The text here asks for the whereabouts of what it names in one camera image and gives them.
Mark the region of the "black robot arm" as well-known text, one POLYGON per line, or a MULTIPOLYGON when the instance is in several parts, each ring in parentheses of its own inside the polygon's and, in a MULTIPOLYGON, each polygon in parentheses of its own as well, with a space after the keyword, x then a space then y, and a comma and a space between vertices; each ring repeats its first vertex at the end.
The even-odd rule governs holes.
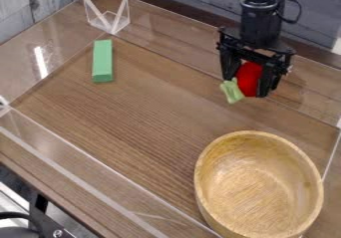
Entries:
POLYGON ((282 23, 295 24, 302 6, 296 0, 240 0, 237 33, 220 27, 219 88, 229 104, 266 98, 291 68, 295 51, 279 40, 282 23))

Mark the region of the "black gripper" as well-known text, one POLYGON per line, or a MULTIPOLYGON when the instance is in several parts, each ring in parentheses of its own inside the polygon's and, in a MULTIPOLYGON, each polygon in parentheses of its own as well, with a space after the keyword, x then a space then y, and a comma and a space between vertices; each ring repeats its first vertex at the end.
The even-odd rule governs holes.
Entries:
POLYGON ((241 61, 263 65, 256 96, 264 98, 276 88, 280 75, 286 75, 291 69, 294 49, 280 40, 274 40, 264 46, 254 46, 240 39, 236 28, 219 27, 216 32, 219 36, 215 49, 219 52, 221 78, 225 81, 232 79, 241 61))

